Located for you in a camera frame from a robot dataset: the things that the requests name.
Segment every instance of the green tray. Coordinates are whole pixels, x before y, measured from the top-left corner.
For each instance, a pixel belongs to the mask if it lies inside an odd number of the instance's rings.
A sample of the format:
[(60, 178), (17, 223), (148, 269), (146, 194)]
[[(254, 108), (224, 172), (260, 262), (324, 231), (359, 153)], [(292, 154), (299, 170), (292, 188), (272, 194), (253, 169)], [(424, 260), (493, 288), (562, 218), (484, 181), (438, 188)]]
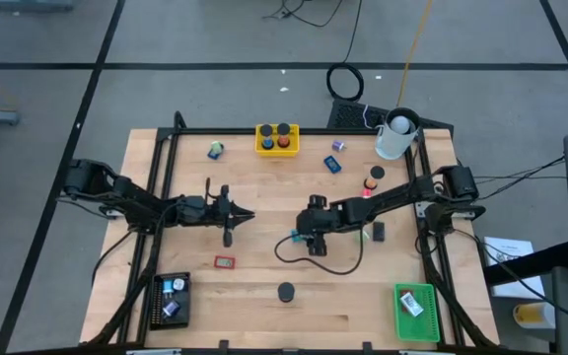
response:
[[(414, 317), (405, 310), (400, 301), (400, 291), (411, 291), (415, 301), (424, 311)], [(402, 341), (440, 341), (438, 313), (435, 308), (435, 289), (429, 284), (395, 284), (393, 288), (393, 312), (395, 332)]]

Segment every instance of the yellow container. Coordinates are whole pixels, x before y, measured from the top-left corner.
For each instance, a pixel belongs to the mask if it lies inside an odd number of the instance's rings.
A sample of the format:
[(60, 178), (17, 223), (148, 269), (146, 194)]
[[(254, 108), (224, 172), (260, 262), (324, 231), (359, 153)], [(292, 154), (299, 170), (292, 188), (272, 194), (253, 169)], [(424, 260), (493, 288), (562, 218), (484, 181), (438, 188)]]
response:
[(271, 139), (273, 139), (273, 148), (271, 149), (264, 149), (262, 148), (262, 138), (263, 136), (260, 134), (260, 127), (262, 125), (259, 124), (255, 127), (255, 153), (257, 153), (260, 157), (295, 157), (297, 153), (300, 151), (300, 126), (299, 124), (289, 124), (291, 127), (291, 132), (288, 134), (288, 139), (291, 142), (288, 147), (280, 148), (277, 145), (277, 139), (279, 135), (277, 134), (277, 124), (270, 124), (273, 128), (273, 134), (271, 134)]

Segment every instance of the wooden table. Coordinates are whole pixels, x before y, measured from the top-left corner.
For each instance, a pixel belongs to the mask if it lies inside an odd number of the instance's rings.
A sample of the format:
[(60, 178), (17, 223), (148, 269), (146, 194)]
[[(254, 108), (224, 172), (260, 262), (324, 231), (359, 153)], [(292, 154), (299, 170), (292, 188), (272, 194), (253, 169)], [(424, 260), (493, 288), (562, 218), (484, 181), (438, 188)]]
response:
[[(427, 130), (425, 135), (432, 171), (457, 163), (447, 130)], [(146, 185), (155, 136), (156, 130), (144, 129), (130, 134), (121, 173), (140, 186)], [(347, 149), (331, 151), (334, 139), (345, 141)], [(225, 144), (218, 161), (206, 157), (214, 140)], [(228, 339), (233, 348), (360, 349), (363, 341), (371, 341), (374, 349), (434, 348), (431, 343), (402, 342), (394, 329), (393, 284), (425, 282), (421, 257), (414, 249), (411, 206), (377, 218), (386, 224), (386, 241), (366, 242), (363, 262), (350, 275), (334, 276), (304, 262), (285, 264), (273, 254), (274, 245), (295, 228), (295, 217), (306, 208), (310, 194), (325, 195), (328, 202), (358, 196), (373, 165), (386, 170), (379, 191), (407, 182), (404, 160), (382, 160), (373, 142), (374, 136), (302, 136), (297, 157), (267, 159), (253, 151), (251, 135), (181, 135), (171, 196), (200, 195), (210, 177), (213, 192), (228, 184), (230, 197), (256, 215), (234, 231), (231, 248), (223, 248), (222, 230), (217, 228), (165, 230), (158, 272), (191, 272), (190, 323), (186, 329), (149, 331), (146, 346), (216, 348), (219, 340)], [(335, 155), (341, 173), (327, 170), (322, 160), (328, 155)], [(163, 175), (164, 164), (157, 193)], [(456, 222), (456, 227), (472, 233), (467, 221)], [(124, 221), (109, 222), (103, 252), (125, 230)], [(318, 260), (333, 269), (349, 269), (358, 256), (357, 236), (326, 236), (328, 255)], [(81, 340), (93, 337), (122, 301), (134, 241), (117, 249), (99, 269)], [(474, 241), (452, 234), (446, 243), (458, 300), (486, 336), (498, 342)], [(308, 254), (304, 244), (293, 243), (284, 244), (280, 252), (286, 258)], [(236, 269), (214, 268), (215, 255), (235, 257)], [(284, 281), (296, 288), (295, 300), (288, 304), (277, 297), (277, 286)], [(447, 343), (453, 343), (448, 308), (439, 300)], [(135, 338), (140, 310), (141, 297), (133, 308), (129, 340)]]

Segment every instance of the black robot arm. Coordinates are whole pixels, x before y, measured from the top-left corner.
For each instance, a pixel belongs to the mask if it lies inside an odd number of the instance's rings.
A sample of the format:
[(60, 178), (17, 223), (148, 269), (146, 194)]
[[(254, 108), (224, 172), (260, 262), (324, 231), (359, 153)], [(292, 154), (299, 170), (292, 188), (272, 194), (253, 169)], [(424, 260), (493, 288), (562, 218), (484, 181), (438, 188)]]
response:
[(64, 194), (72, 200), (99, 202), (100, 211), (117, 211), (124, 215), (129, 230), (155, 234), (161, 226), (208, 227), (224, 229), (223, 244), (232, 244), (231, 231), (254, 214), (229, 200), (229, 187), (223, 185), (220, 195), (209, 193), (209, 178), (204, 196), (161, 199), (114, 172), (108, 165), (91, 160), (72, 160)]
[[(442, 176), (442, 180), (435, 182), (434, 176)], [(297, 231), (306, 240), (310, 255), (325, 256), (324, 234), (358, 230), (382, 213), (416, 202), (429, 203), (424, 214), (434, 229), (449, 228), (455, 213), (470, 214), (474, 219), (485, 211), (470, 205), (478, 195), (470, 168), (442, 167), (373, 197), (350, 197), (331, 202), (327, 208), (324, 196), (311, 195), (308, 208), (297, 216)]]

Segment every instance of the white cup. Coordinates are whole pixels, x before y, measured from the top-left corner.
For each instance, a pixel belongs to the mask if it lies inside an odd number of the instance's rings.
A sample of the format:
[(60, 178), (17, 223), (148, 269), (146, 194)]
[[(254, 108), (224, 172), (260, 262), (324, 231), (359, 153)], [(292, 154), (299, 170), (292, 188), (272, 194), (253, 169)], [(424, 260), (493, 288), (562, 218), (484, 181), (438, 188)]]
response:
[[(391, 121), (404, 116), (409, 120), (409, 130), (400, 134), (390, 128)], [(391, 110), (385, 117), (385, 122), (379, 126), (376, 136), (376, 153), (383, 159), (396, 160), (402, 156), (420, 129), (420, 116), (409, 108), (398, 107)]]

